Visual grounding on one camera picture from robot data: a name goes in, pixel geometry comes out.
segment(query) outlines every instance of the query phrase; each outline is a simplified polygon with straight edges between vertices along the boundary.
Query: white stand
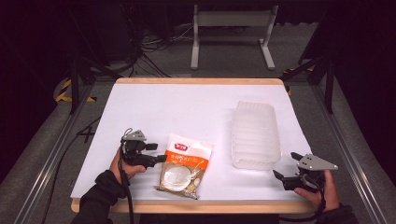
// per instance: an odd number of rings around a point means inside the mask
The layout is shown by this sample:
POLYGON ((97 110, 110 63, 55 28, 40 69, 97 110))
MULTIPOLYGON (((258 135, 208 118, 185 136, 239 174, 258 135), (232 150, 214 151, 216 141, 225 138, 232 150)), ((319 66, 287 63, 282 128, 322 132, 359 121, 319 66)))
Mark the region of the white stand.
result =
POLYGON ((269 70, 274 70, 275 65, 268 49, 268 41, 277 13, 277 6, 265 11, 198 11, 194 6, 194 42, 192 45, 191 69, 198 69, 199 55, 199 26, 263 26, 266 28, 265 38, 260 38, 259 43, 269 70))

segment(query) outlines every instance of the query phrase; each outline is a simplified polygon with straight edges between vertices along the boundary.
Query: plastic container lid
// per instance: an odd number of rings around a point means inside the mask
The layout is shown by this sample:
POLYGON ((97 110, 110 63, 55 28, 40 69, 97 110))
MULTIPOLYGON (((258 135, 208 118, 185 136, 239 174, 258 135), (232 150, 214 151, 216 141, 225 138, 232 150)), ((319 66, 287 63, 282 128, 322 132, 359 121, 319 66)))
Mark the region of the plastic container lid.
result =
POLYGON ((239 102, 232 120, 233 166, 269 170, 280 157, 274 107, 262 103, 239 102))

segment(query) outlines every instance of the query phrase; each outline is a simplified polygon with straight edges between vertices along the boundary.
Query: wooden table edge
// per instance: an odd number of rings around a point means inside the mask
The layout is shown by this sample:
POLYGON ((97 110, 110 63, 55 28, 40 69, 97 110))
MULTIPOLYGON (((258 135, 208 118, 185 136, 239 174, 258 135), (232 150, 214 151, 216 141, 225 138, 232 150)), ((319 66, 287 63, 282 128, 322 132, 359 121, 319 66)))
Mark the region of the wooden table edge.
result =
MULTIPOLYGON (((79 199, 73 199, 73 212, 79 199)), ((110 212, 128 213, 127 201, 119 201, 110 212)), ((315 212, 309 201, 134 201, 137 214, 307 214, 315 212)))
POLYGON ((117 84, 284 85, 279 78, 121 77, 117 84))

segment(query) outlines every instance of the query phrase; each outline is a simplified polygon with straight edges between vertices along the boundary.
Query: white tabletop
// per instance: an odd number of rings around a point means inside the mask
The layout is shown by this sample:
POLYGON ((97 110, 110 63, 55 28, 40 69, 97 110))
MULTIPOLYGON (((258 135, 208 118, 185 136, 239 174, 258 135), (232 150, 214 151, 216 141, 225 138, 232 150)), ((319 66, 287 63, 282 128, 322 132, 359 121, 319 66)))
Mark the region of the white tabletop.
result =
POLYGON ((272 170, 244 170, 232 165, 231 119, 239 101, 267 103, 275 108, 282 151, 282 158, 276 163, 275 170, 292 176, 298 169, 290 153, 311 153, 283 85, 232 82, 224 85, 161 84, 158 80, 151 84, 134 83, 133 80, 122 82, 118 81, 110 93, 71 198, 81 198, 94 185, 94 179, 108 169, 125 130, 133 128, 145 134, 148 139, 146 143, 158 143, 156 151, 143 151, 154 156, 165 152, 170 133, 214 144, 209 165, 198 187, 199 200, 156 190, 153 186, 159 185, 162 168, 157 164, 132 179, 130 190, 136 204, 306 203, 294 192, 284 190, 272 170))

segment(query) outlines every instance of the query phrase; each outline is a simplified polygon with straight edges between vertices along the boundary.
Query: plastic food bag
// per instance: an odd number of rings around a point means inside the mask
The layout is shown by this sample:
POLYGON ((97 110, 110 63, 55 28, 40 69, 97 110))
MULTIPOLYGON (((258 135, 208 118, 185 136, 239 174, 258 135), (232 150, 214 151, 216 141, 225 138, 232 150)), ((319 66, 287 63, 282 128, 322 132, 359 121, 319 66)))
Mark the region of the plastic food bag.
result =
POLYGON ((198 199, 196 190, 212 153, 212 144, 171 134, 165 152, 160 186, 155 189, 198 199))

